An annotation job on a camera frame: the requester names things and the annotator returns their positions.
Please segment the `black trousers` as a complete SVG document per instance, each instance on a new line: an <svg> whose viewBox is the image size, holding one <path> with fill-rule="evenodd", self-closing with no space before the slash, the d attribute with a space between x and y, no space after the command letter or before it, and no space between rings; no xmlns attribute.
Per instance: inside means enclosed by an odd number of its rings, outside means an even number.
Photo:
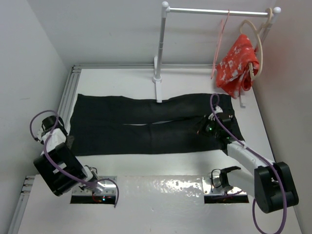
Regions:
<svg viewBox="0 0 312 234"><path fill-rule="evenodd" d="M234 114L229 95L187 94L157 103L153 99L78 95L70 119L72 152L77 156L177 154L219 149L196 125L211 114L210 101Z"/></svg>

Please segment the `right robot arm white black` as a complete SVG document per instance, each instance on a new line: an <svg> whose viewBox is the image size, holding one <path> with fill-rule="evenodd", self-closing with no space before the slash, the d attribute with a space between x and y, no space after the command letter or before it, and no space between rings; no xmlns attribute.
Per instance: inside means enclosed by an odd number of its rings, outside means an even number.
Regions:
<svg viewBox="0 0 312 234"><path fill-rule="evenodd" d="M256 155L233 132L234 116L226 113L204 116L195 132L216 140L220 149L240 163L221 169L211 177L211 186L222 192L238 187L251 195L261 211L271 213L299 203L298 193L289 166Z"/></svg>

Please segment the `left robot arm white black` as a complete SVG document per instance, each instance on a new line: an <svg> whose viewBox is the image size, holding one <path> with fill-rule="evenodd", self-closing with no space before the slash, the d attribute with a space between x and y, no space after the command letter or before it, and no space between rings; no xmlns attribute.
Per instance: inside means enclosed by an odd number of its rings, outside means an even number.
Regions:
<svg viewBox="0 0 312 234"><path fill-rule="evenodd" d="M46 117L34 138L44 150L33 163L54 195L61 196L78 185L82 190L101 192L95 182L99 179L95 168L82 166L68 146L69 137L62 118Z"/></svg>

